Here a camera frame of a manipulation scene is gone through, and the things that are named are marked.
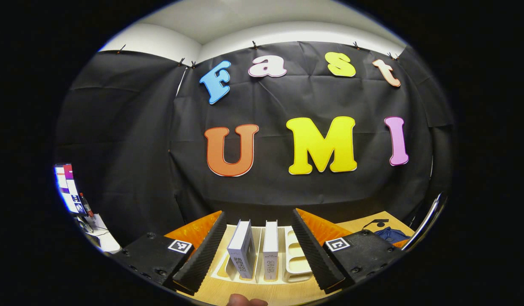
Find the yellow letter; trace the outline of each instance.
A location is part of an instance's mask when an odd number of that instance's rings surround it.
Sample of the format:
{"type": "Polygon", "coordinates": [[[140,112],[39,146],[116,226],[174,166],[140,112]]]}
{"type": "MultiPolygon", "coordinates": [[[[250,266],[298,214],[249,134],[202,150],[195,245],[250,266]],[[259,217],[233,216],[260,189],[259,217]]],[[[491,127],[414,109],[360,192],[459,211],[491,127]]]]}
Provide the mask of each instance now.
{"type": "Polygon", "coordinates": [[[289,167],[291,174],[309,174],[313,167],[307,163],[307,152],[319,172],[323,172],[334,152],[332,172],[347,172],[357,169],[353,156],[353,127],[355,120],[340,116],[332,120],[326,138],[309,118],[294,118],[287,122],[287,128],[294,134],[294,164],[289,167]]]}
{"type": "Polygon", "coordinates": [[[357,70],[355,70],[355,67],[349,64],[351,59],[345,54],[328,52],[324,56],[324,58],[327,62],[330,63],[330,65],[328,65],[328,69],[330,69],[330,72],[332,72],[336,76],[352,77],[355,74],[357,74],[357,70]]]}

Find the book spine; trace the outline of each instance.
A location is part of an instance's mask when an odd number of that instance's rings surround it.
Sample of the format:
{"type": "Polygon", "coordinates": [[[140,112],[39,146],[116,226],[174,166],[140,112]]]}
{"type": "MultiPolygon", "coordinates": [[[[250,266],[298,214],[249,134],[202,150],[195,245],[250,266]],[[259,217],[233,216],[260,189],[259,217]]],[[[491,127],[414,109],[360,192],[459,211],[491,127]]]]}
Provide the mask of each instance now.
{"type": "Polygon", "coordinates": [[[264,279],[274,281],[277,279],[278,256],[277,252],[264,253],[264,279]]]}
{"type": "Polygon", "coordinates": [[[228,250],[230,258],[235,265],[235,268],[239,272],[239,275],[244,279],[251,279],[252,273],[250,273],[249,262],[246,254],[242,254],[241,250],[228,250]]]}

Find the white ceiling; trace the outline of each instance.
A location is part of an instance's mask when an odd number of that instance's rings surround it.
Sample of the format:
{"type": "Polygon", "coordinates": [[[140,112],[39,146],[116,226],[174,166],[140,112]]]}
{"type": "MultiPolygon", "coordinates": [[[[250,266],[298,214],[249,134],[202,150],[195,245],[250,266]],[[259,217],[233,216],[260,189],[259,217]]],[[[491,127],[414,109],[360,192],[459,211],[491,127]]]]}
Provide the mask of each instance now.
{"type": "Polygon", "coordinates": [[[335,23],[406,45],[388,29],[333,0],[181,0],[138,23],[162,26],[205,45],[236,31],[284,21],[335,23]]]}

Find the book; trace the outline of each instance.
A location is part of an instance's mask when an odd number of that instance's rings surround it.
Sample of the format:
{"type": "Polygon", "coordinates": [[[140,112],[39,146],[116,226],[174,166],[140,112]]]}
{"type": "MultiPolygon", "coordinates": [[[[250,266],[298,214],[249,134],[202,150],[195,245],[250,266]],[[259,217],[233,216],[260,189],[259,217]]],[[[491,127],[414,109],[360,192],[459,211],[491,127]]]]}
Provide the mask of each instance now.
{"type": "Polygon", "coordinates": [[[277,221],[266,221],[264,234],[264,279],[274,281],[277,279],[279,236],[277,234],[277,221]]]}
{"type": "Polygon", "coordinates": [[[234,235],[228,245],[228,253],[239,275],[244,279],[252,279],[256,252],[250,220],[240,220],[237,223],[234,235]]]}

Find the blue cloth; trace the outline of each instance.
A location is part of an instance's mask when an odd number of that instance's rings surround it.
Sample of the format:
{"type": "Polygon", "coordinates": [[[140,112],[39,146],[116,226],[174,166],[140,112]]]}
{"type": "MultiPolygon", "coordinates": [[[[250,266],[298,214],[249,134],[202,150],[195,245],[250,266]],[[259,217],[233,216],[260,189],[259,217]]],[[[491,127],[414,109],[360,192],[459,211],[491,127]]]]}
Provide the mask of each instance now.
{"type": "Polygon", "coordinates": [[[402,231],[395,230],[390,227],[378,230],[375,232],[375,234],[383,238],[384,240],[387,240],[391,244],[395,244],[396,242],[400,242],[411,238],[409,236],[406,236],[402,231]]]}

